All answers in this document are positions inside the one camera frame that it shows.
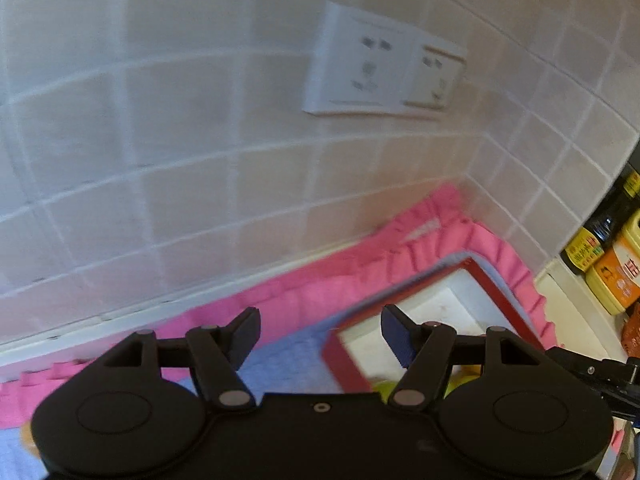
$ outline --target pink ruffle trim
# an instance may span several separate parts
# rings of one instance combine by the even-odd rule
[[[433,229],[413,238],[425,224]],[[159,326],[159,338],[182,337],[203,324],[224,325],[247,306],[262,316],[265,345],[348,309],[391,285],[435,266],[450,254],[471,251],[491,263],[530,317],[545,348],[558,344],[554,324],[545,318],[545,298],[515,250],[482,224],[466,218],[460,194],[451,184],[439,187],[411,209],[358,244],[322,260],[256,285],[239,294],[199,306]],[[0,429],[29,420],[40,401],[86,364],[55,364],[19,380],[0,384]],[[165,378],[180,380],[186,370],[166,368]]]

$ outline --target dark glass bottle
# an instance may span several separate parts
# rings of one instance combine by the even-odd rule
[[[631,170],[612,186],[560,254],[574,274],[583,274],[613,243],[631,213],[640,206],[640,174]]]

